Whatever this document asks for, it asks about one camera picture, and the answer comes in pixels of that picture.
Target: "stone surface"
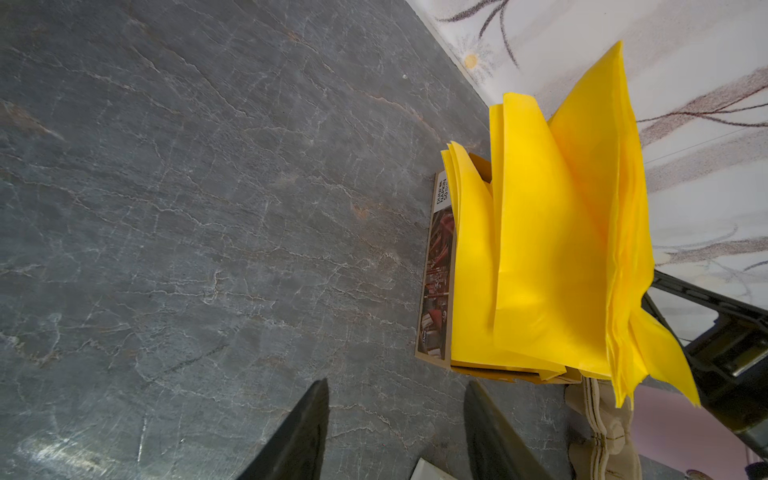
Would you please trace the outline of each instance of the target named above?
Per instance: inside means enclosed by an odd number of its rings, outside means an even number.
[[[328,377],[324,478],[470,478],[467,378],[412,352],[486,109],[404,1],[0,13],[1,476],[231,478]],[[486,385],[568,478],[562,388]]]

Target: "floral wall pattern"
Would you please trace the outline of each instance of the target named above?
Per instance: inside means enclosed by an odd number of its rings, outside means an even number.
[[[768,308],[768,2],[408,0],[486,104],[546,116],[624,40],[657,268]],[[651,292],[683,339],[714,315]]]

